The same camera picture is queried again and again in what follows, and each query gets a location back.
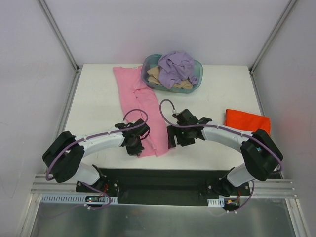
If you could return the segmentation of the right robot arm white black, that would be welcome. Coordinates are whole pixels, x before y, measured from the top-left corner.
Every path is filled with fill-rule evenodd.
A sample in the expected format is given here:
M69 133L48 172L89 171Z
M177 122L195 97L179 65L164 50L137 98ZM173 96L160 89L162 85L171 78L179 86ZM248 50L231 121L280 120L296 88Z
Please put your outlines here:
M177 123L167 127L169 148L192 145L200 139L217 142L241 153L243 164L233 167L211 185L218 195L233 195L242 184L254 179L266 181L281 166L281 151L262 129L244 131L220 125L207 117L197 119L188 109L173 114L173 117Z

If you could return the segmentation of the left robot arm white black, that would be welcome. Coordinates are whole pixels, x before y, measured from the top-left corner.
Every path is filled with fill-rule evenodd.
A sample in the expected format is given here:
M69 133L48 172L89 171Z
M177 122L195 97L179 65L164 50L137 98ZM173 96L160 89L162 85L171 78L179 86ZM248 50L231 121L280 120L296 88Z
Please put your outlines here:
M105 192L109 187L107 178L96 165L87 165L82 159L101 150L125 147L131 156L139 156L145 149L143 140L150 127L142 120L117 123L108 132L75 136L62 132L42 155L47 166L47 180L58 183L75 178L85 183L93 192Z

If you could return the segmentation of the pink t shirt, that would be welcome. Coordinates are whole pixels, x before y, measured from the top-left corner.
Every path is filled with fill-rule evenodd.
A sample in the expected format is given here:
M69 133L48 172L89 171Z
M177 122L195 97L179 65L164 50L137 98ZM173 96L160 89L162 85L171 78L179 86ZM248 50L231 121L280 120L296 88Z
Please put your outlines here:
M146 120L150 133L142 141L144 150L140 157L162 156L168 152L168 135L158 99L141 79L142 67L114 67L122 112L127 122Z

